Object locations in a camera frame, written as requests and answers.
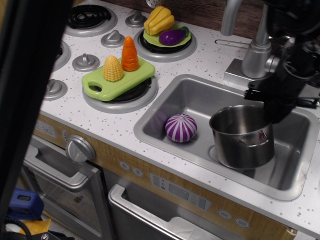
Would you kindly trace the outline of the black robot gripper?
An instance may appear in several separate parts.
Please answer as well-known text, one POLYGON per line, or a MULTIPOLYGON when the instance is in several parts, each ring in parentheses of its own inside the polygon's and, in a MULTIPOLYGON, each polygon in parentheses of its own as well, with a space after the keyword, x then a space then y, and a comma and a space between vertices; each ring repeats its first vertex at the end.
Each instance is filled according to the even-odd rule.
POLYGON ((291 67, 280 67, 271 76, 250 82, 244 98, 263 102, 263 119, 277 124, 290 114, 294 107, 319 106, 320 91, 309 85, 316 76, 316 72, 302 75, 291 67))

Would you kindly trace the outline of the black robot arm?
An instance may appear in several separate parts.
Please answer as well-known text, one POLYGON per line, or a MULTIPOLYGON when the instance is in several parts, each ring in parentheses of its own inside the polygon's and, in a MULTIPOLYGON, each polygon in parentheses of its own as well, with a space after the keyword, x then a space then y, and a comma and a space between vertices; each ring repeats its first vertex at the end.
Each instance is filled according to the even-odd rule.
POLYGON ((283 51, 271 76, 248 85, 246 100, 263 103, 264 118, 281 122, 295 107, 315 109, 320 91, 310 85, 320 73, 320 2, 318 0, 266 0, 267 33, 291 35, 292 46, 283 51))

